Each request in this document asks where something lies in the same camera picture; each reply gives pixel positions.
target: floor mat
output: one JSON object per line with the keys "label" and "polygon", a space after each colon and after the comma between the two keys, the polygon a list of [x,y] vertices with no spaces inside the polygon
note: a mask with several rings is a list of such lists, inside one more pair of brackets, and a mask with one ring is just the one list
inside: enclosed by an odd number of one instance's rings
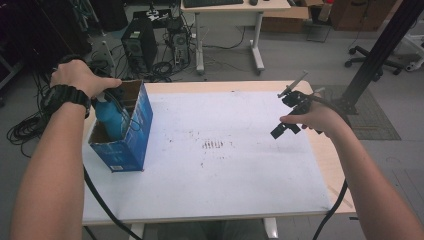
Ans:
{"label": "floor mat", "polygon": [[[314,85],[312,89],[325,87],[324,98],[338,99],[347,86]],[[386,114],[366,89],[355,105],[358,115],[349,115],[353,131],[359,140],[401,140]]]}

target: white desk leg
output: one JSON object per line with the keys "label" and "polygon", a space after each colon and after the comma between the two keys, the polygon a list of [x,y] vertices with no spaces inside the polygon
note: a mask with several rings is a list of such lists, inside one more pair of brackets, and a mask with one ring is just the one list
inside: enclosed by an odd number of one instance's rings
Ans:
{"label": "white desk leg", "polygon": [[200,40],[200,22],[199,13],[194,14],[194,22],[196,24],[196,70],[199,75],[205,74],[205,65],[203,64],[203,47]]}
{"label": "white desk leg", "polygon": [[277,220],[275,218],[264,218],[264,225],[269,238],[278,238]]}
{"label": "white desk leg", "polygon": [[135,223],[131,225],[131,231],[133,231],[137,236],[143,238],[144,234],[144,223]]}
{"label": "white desk leg", "polygon": [[259,52],[259,48],[258,48],[259,34],[261,33],[263,15],[264,15],[263,12],[259,12],[258,15],[256,16],[255,39],[250,40],[253,57],[255,58],[256,68],[258,69],[259,74],[261,71],[265,70],[264,63],[262,62],[261,53]]}

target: white table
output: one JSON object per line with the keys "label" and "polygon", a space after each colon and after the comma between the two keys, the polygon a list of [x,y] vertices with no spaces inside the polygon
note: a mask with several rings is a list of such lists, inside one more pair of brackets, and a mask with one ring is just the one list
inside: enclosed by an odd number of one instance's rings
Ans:
{"label": "white table", "polygon": [[[290,111],[276,96],[287,84],[146,84],[154,120],[145,171],[111,173],[87,144],[84,164],[112,212],[126,223],[324,214],[331,205],[327,196],[334,202],[343,182],[331,143],[303,131],[287,131],[277,141],[269,134]],[[311,91],[306,82],[299,89]],[[201,116],[191,118],[196,112]],[[199,121],[188,124],[188,118]],[[341,211],[354,212],[351,203],[348,194]],[[83,223],[111,223],[88,190]]]}
{"label": "white table", "polygon": [[259,34],[261,32],[262,17],[264,11],[283,11],[290,8],[286,0],[259,0],[256,6],[249,4],[249,0],[244,0],[243,4],[186,8],[183,1],[181,10],[187,13],[194,13],[196,24],[196,69],[200,75],[205,73],[203,63],[203,48],[200,27],[212,26],[255,26],[255,38],[250,41],[252,53],[255,59],[258,74],[265,70],[261,54],[259,52]]}

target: metal stand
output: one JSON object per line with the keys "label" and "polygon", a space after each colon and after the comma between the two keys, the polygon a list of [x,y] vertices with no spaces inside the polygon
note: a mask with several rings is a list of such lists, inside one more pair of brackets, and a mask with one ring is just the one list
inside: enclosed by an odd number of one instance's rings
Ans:
{"label": "metal stand", "polygon": [[203,63],[203,47],[202,40],[200,40],[200,22],[199,22],[199,13],[194,14],[194,22],[196,23],[196,70],[199,75],[205,74],[205,65]]}
{"label": "metal stand", "polygon": [[252,53],[253,53],[253,57],[255,59],[256,69],[258,71],[258,74],[261,74],[261,72],[265,70],[264,63],[263,63],[262,57],[261,57],[261,53],[259,52],[259,48],[258,48],[259,35],[261,33],[261,25],[262,25],[263,15],[264,15],[264,13],[260,12],[256,16],[255,39],[250,40],[250,45],[252,47]]}
{"label": "metal stand", "polygon": [[423,10],[424,1],[422,0],[402,2],[342,97],[334,101],[336,105],[346,113],[355,111],[354,106],[359,97]]}

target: right hand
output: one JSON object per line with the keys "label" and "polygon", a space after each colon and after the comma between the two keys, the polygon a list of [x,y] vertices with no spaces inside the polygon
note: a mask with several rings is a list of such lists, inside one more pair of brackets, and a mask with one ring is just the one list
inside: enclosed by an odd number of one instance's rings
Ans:
{"label": "right hand", "polygon": [[289,124],[300,123],[306,125],[309,128],[324,132],[330,138],[340,128],[349,127],[336,112],[317,102],[312,102],[308,113],[282,116],[280,121]]}
{"label": "right hand", "polygon": [[116,88],[122,81],[116,78],[101,78],[94,75],[81,60],[72,60],[59,64],[57,71],[52,74],[50,87],[58,84],[74,86],[83,91],[88,97],[93,98],[106,88]]}

